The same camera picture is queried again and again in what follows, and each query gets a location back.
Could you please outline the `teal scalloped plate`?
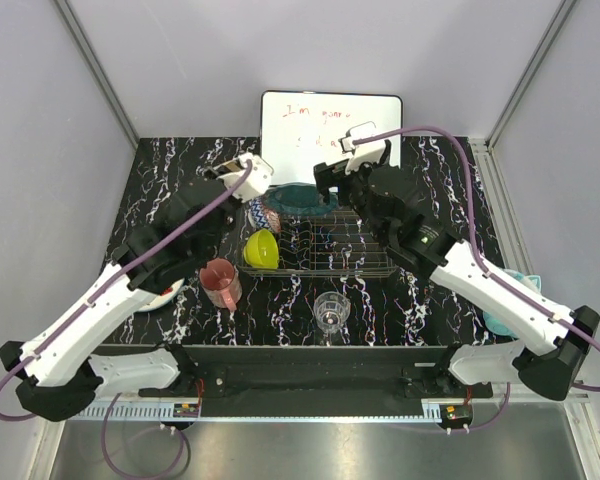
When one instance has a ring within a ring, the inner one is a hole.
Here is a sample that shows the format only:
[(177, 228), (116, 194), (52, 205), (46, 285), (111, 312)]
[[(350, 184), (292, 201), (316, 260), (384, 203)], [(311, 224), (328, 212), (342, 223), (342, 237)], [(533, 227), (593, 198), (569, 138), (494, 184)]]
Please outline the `teal scalloped plate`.
[(322, 216), (338, 207), (334, 192), (321, 194), (315, 185), (287, 183), (271, 187), (262, 197), (264, 206), (284, 216)]

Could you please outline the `red patterned bowl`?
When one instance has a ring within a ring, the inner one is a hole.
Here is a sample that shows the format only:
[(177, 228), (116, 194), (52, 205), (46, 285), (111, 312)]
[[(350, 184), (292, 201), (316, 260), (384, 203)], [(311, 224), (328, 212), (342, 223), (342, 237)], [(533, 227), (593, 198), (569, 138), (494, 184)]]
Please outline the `red patterned bowl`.
[(265, 229), (273, 234), (281, 233), (279, 214), (264, 205), (260, 198), (255, 198), (248, 203), (248, 219), (257, 229)]

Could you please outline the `yellow-green bowl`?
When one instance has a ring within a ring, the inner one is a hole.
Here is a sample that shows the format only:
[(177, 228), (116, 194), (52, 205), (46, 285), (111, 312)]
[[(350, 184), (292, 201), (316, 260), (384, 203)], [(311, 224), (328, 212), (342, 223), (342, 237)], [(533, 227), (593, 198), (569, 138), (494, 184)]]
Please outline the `yellow-green bowl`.
[(258, 269), (277, 269), (279, 265), (279, 250), (276, 238), (267, 229), (253, 233), (243, 248), (245, 262)]

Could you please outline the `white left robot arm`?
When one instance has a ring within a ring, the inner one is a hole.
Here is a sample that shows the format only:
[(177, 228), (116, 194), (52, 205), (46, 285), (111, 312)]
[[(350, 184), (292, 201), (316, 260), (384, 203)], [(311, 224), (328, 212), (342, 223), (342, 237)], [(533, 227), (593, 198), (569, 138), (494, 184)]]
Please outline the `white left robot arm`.
[(183, 396), (198, 387), (181, 346), (99, 356), (95, 349), (132, 314), (204, 267), (242, 205), (255, 197), (245, 176), (198, 178), (173, 195), (152, 222), (135, 227), (94, 284), (41, 334), (0, 347), (0, 420), (69, 419), (101, 397)]

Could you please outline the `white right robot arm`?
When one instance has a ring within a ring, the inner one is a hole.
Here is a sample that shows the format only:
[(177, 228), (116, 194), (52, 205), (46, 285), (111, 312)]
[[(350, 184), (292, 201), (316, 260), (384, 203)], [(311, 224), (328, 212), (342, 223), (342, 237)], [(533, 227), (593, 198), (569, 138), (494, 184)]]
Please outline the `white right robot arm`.
[(475, 260), (468, 241), (422, 209), (419, 191), (402, 169), (345, 168), (344, 162), (315, 166), (318, 191), (328, 195), (336, 188), (340, 204), (359, 215), (396, 265), (462, 296), (517, 338), (509, 345), (455, 349), (434, 371), (437, 390), (452, 397), (468, 385), (520, 381), (546, 399), (564, 400), (589, 352), (569, 328), (594, 335), (599, 314), (555, 303), (492, 263)]

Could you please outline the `pink mug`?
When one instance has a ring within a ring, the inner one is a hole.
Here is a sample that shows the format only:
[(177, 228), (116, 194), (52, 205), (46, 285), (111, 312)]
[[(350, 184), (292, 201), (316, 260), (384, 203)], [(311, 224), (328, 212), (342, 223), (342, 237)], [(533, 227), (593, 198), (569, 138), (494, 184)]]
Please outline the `pink mug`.
[(237, 310), (242, 297), (238, 270), (224, 258), (209, 261), (199, 272), (200, 285), (211, 302), (218, 308), (231, 312)]

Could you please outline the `white dry-erase board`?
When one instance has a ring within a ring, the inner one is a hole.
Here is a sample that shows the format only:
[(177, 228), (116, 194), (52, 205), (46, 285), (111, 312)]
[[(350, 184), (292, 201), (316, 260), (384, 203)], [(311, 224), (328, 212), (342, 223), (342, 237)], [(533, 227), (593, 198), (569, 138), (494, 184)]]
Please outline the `white dry-erase board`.
[(314, 182), (313, 167), (346, 158), (340, 139), (372, 121), (378, 133), (403, 125), (396, 95), (269, 90), (261, 96), (260, 156), (272, 184)]

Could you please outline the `white watermelon plate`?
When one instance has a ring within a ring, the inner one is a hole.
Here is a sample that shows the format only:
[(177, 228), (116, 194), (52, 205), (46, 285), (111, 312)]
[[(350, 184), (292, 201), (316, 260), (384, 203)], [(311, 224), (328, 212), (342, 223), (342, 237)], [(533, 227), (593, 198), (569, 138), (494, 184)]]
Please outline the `white watermelon plate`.
[(160, 309), (170, 303), (182, 290), (185, 281), (183, 279), (174, 282), (162, 295), (154, 298), (151, 302), (139, 308), (139, 312), (151, 312)]

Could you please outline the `clear drinking glass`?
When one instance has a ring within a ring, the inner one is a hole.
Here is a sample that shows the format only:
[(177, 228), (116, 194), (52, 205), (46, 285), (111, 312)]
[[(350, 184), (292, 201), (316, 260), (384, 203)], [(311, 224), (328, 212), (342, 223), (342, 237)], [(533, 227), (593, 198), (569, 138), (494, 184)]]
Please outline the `clear drinking glass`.
[(351, 302), (343, 294), (331, 291), (320, 294), (314, 302), (316, 324), (324, 334), (341, 331), (350, 315)]

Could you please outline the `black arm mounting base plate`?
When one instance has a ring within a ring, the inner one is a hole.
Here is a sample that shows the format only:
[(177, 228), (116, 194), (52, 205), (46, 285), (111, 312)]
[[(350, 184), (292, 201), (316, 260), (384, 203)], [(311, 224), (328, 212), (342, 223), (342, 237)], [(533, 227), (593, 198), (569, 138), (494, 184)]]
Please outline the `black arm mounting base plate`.
[(211, 347), (176, 349), (187, 359), (174, 387), (143, 397), (202, 395), (206, 417), (406, 417), (424, 399), (488, 399), (489, 385), (462, 385), (444, 372), (445, 347)]

